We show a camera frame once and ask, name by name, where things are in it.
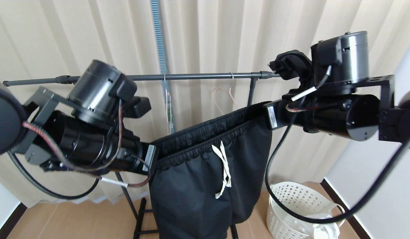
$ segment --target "black pants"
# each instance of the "black pants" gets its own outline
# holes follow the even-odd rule
[[[261,193],[272,131],[263,103],[206,121],[153,142],[161,147],[150,196],[161,239],[225,239],[246,221]],[[221,142],[231,174],[220,198]]]

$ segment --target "plastic basket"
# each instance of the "plastic basket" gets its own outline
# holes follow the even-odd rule
[[[270,186],[274,195],[290,210],[303,215],[313,215],[317,213],[329,213],[335,207],[345,213],[343,207],[339,204],[329,201],[326,197],[317,191],[303,186],[299,183],[283,182]],[[288,215],[277,203],[270,197],[267,227],[275,239],[312,239],[312,236],[301,233],[283,222]],[[340,227],[345,220],[338,222]]]

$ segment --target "curtain fold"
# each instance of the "curtain fold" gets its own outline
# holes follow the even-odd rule
[[[392,74],[410,44],[410,0],[161,0],[161,21],[169,73],[251,72],[270,70],[279,53],[309,47],[345,32],[369,32],[370,73]],[[92,59],[114,65],[125,74],[159,74],[149,0],[0,1],[0,80],[80,75]],[[159,81],[137,82],[138,96],[150,98],[151,112],[125,125],[144,142],[167,134],[166,109]],[[253,103],[277,100],[296,80],[258,80]],[[48,84],[67,96],[71,85]],[[24,102],[38,86],[14,86]],[[225,91],[231,88],[231,97]],[[176,130],[246,106],[248,79],[170,82]],[[378,94],[379,89],[362,93]],[[70,109],[60,107],[65,113]],[[273,148],[283,130],[273,133]],[[320,181],[348,140],[323,133],[307,134],[294,127],[271,169],[273,180]],[[27,170],[49,189],[75,195],[93,183],[77,173]],[[108,177],[115,179],[114,174]],[[143,176],[123,173],[124,180]],[[0,182],[28,207],[56,200],[37,190],[18,172],[7,155],[0,156]],[[129,189],[132,196],[147,187]],[[120,187],[99,183],[88,196],[114,199]]]

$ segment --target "wooden floor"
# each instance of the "wooden floor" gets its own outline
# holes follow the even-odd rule
[[[317,183],[306,183],[327,198],[324,189]],[[237,224],[239,239],[272,239],[267,230],[266,216],[269,195],[263,192],[252,216]],[[138,208],[140,201],[134,203]],[[125,199],[112,204],[103,201],[95,204],[64,202],[60,204],[40,203],[28,209],[8,239],[132,239],[135,218]],[[152,213],[147,213],[143,230],[156,229]],[[339,239],[359,239],[346,221],[340,229]],[[158,239],[158,234],[142,235],[142,239]]]

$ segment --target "clothes rack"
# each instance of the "clothes rack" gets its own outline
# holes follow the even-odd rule
[[[260,71],[260,72],[250,72],[250,73],[203,73],[203,74],[156,74],[156,75],[129,75],[129,79],[133,81],[143,81],[143,80],[206,80],[206,79],[232,79],[232,78],[250,78],[249,85],[249,96],[247,105],[252,105],[252,99],[255,91],[255,85],[258,79],[269,79],[273,77],[280,77],[278,74],[274,74],[270,71]],[[75,84],[79,76],[59,76],[55,78],[47,79],[33,79],[33,80],[14,80],[14,81],[4,81],[3,85],[9,86],[24,86],[24,85],[36,85],[36,84],[46,84],[46,83],[59,83],[59,84]],[[123,182],[122,176],[119,172],[115,172],[117,179]],[[141,230],[143,225],[143,219],[145,213],[153,213],[152,209],[146,209],[146,198],[142,198],[140,202],[140,208],[138,211],[135,209],[132,203],[131,197],[129,196],[128,190],[125,187],[121,187],[125,195],[126,200],[129,203],[129,207],[134,214],[136,219],[135,230],[133,239],[140,239],[142,234],[159,233],[159,230]],[[230,225],[233,239],[239,239],[236,225]]]

